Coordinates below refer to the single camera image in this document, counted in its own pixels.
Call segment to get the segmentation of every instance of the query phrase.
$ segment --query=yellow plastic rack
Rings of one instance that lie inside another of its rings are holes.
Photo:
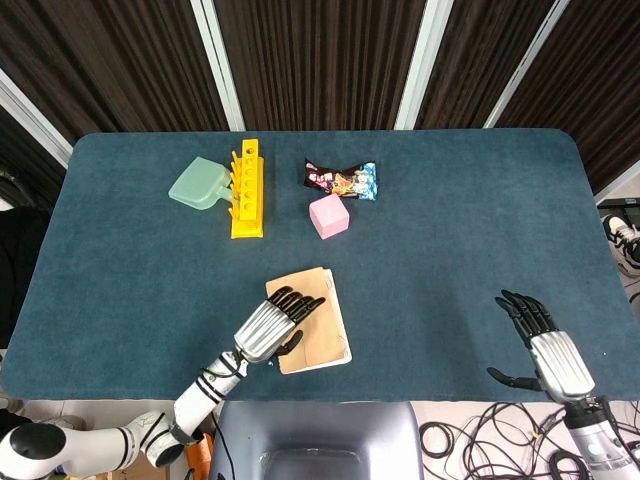
[[[242,141],[241,157],[231,154],[231,238],[262,238],[264,158],[258,156],[258,139]]]

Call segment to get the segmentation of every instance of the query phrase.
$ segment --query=shoe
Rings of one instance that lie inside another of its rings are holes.
[[[615,215],[604,217],[602,226],[618,269],[628,277],[640,277],[640,232]]]

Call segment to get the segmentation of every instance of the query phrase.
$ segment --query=brown notebook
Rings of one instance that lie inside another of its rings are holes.
[[[331,270],[318,267],[271,280],[266,284],[267,294],[285,285],[304,295],[325,297],[327,301],[292,332],[291,335],[302,330],[304,335],[290,354],[279,358],[280,371],[296,373],[350,362],[351,350]]]

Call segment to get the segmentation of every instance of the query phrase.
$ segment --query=pink cube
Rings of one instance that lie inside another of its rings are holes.
[[[349,212],[335,193],[311,202],[309,215],[323,240],[349,228]]]

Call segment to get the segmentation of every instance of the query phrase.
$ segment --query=robotic arm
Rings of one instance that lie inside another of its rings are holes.
[[[27,424],[0,442],[0,480],[41,480],[61,466],[71,476],[126,468],[142,451],[155,467],[175,461],[194,432],[247,375],[251,364],[286,355],[300,342],[296,332],[282,343],[324,298],[283,287],[264,301],[235,334],[235,348],[222,353],[175,402],[175,421],[162,412],[139,416],[125,427],[78,432],[54,425]]]
[[[595,480],[640,480],[640,451],[632,452],[615,427],[606,399],[591,395],[595,382],[566,332],[558,330],[534,298],[502,291],[496,302],[513,320],[535,364],[537,378],[488,373],[512,388],[544,391],[565,406],[564,423]]]

